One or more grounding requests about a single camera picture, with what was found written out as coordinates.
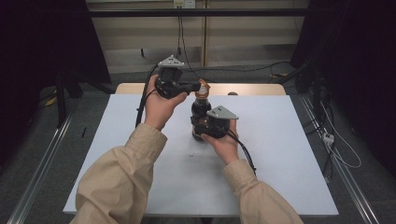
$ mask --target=beige jacket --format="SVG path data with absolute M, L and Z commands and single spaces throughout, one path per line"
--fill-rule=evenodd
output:
M 167 138 L 139 124 L 124 147 L 99 158 L 78 184 L 71 223 L 140 223 L 146 211 L 154 162 Z M 224 174 L 239 200 L 243 223 L 303 223 L 271 187 L 259 181 L 245 160 L 226 166 Z

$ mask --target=white tabletop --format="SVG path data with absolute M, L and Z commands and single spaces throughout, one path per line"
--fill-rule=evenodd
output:
M 154 166 L 148 216 L 238 216 L 237 201 L 222 175 L 223 162 L 209 144 L 191 136 L 191 104 L 179 105 L 167 122 L 163 153 Z M 140 95 L 110 97 L 64 212 L 76 213 L 78 181 L 107 150 L 125 144 L 134 129 Z M 329 189 L 289 96 L 210 96 L 239 120 L 237 130 L 257 168 L 257 177 L 277 190 L 299 215 L 337 215 Z M 240 157 L 245 158 L 242 150 Z

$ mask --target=hand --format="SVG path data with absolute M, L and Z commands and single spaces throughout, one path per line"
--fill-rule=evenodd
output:
M 238 134 L 236 133 L 235 119 L 230 120 L 230 130 L 236 134 L 236 137 L 238 137 Z M 228 165 L 232 161 L 239 160 L 237 151 L 238 143 L 230 136 L 225 135 L 224 137 L 217 139 L 203 133 L 201 134 L 201 137 L 202 139 L 204 139 L 204 141 L 212 145 L 218 156 L 224 161 L 226 165 Z
M 165 99 L 155 90 L 155 80 L 158 75 L 152 76 L 148 82 L 146 118 L 145 123 L 161 131 L 165 127 L 175 110 L 175 107 L 187 98 L 187 93 L 182 92 L 172 99 Z

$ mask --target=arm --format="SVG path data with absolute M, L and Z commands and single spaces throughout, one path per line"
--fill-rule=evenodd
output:
M 236 134 L 236 120 L 230 121 Z M 239 160 L 237 143 L 228 135 L 216 139 L 202 134 L 226 167 L 224 174 L 239 202 L 242 223 L 303 223 L 291 205 L 274 189 L 254 175 L 246 160 Z
M 148 92 L 155 90 L 153 76 Z M 78 184 L 72 223 L 140 223 L 148 202 L 154 162 L 166 142 L 161 133 L 175 107 L 187 98 L 183 92 L 164 99 L 156 91 L 147 96 L 145 122 L 139 124 L 124 147 L 100 157 Z
M 282 196 L 257 179 L 247 161 L 229 163 L 224 174 L 238 199 L 242 223 L 303 223 Z

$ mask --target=bottle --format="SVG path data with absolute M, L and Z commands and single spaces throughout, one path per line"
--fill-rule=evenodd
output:
M 192 124 L 192 136 L 195 140 L 203 141 L 201 133 L 207 128 L 207 114 L 208 110 L 212 109 L 212 105 L 207 100 L 209 96 L 210 86 L 200 78 L 201 83 L 200 90 L 195 92 L 195 101 L 191 106 L 191 124 Z

